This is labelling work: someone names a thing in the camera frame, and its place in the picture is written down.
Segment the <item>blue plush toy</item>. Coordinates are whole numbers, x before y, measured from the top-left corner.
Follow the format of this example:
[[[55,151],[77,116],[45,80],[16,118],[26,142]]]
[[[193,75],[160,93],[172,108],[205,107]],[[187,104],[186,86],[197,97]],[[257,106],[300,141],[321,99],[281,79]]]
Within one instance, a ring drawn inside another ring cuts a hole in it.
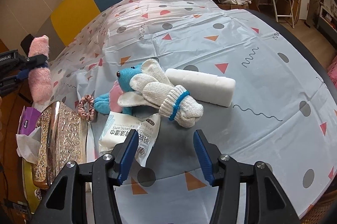
[[[114,82],[112,89],[103,95],[94,99],[94,109],[104,115],[108,115],[111,111],[132,115],[131,107],[122,108],[118,104],[118,99],[126,92],[131,92],[131,78],[141,73],[141,64],[122,69],[116,72],[117,80]]]

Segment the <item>pink towel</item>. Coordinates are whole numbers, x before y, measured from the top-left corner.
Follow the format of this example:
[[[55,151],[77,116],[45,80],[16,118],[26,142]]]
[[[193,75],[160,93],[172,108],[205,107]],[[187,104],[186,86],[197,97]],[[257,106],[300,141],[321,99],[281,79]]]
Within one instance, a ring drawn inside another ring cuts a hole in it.
[[[28,81],[33,102],[44,104],[52,95],[51,73],[48,66],[49,37],[46,35],[34,38],[30,45],[28,57],[38,55],[43,55],[46,60],[42,65],[30,70]]]

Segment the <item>ornate gold tissue box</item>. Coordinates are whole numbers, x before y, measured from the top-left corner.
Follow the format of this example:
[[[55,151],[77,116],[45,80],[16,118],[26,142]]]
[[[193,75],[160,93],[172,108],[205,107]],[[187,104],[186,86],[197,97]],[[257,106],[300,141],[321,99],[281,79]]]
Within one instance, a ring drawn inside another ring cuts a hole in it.
[[[33,184],[47,190],[67,162],[86,162],[88,122],[63,102],[53,102],[36,127],[41,128],[41,141],[37,163],[32,165]]]

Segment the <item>patterned plastic tablecloth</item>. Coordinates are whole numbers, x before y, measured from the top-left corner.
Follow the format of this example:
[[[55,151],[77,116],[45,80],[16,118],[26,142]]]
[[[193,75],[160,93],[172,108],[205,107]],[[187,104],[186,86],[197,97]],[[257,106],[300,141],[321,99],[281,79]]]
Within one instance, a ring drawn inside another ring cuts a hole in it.
[[[235,80],[231,106],[204,104],[195,128],[239,162],[264,161],[305,216],[336,175],[336,88],[306,48],[281,25],[211,0],[123,0],[52,62],[51,100],[75,109],[149,58]]]

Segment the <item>wet wipes pack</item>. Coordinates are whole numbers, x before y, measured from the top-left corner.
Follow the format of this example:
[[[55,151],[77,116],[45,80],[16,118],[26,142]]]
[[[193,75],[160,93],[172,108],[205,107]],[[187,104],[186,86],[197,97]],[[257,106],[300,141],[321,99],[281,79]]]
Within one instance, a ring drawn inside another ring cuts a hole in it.
[[[145,119],[138,119],[134,116],[110,112],[98,141],[99,152],[108,152],[117,144],[123,143],[129,132],[134,129],[139,136],[135,159],[140,166],[145,167],[158,137],[159,128],[159,114],[153,114]]]

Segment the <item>white knit gloves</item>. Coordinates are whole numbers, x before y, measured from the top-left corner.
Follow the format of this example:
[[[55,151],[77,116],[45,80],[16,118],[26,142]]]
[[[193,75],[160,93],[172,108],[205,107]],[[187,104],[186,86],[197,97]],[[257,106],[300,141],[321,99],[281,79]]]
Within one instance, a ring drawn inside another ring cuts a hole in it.
[[[173,85],[155,59],[143,62],[129,85],[131,91],[118,99],[121,107],[150,106],[185,128],[193,127],[203,116],[203,106],[183,86]]]

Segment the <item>gold metal tray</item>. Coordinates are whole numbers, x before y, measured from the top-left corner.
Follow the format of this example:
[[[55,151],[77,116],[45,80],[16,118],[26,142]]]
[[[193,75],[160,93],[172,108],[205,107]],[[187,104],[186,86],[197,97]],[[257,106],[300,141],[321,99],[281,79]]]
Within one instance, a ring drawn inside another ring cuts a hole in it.
[[[42,199],[42,196],[40,188],[37,188],[33,183],[31,164],[25,159],[22,160],[22,180],[27,206],[29,207],[30,213],[34,214]]]

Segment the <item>striped pink scrunchie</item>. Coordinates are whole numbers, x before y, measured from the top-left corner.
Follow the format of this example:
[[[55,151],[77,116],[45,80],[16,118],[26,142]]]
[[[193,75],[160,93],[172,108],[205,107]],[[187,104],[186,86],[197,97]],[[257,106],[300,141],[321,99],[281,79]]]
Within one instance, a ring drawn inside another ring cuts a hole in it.
[[[81,118],[87,122],[94,121],[96,118],[96,110],[94,108],[94,97],[86,94],[78,103],[78,113]]]

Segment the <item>purple tissue box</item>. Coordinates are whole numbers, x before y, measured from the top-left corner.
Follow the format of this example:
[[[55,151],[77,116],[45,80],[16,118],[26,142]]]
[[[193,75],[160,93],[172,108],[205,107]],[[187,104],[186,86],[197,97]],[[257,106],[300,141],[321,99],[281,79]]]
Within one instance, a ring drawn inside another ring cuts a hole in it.
[[[29,135],[35,129],[35,125],[41,113],[34,107],[23,107],[19,118],[17,134]]]

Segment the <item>white sponge block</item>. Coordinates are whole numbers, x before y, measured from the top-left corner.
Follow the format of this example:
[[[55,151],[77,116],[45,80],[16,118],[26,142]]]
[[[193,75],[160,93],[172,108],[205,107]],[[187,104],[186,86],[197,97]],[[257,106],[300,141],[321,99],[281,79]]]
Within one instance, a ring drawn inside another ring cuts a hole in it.
[[[181,85],[188,90],[195,100],[231,106],[236,86],[234,79],[180,69],[167,69],[165,75],[173,85]]]

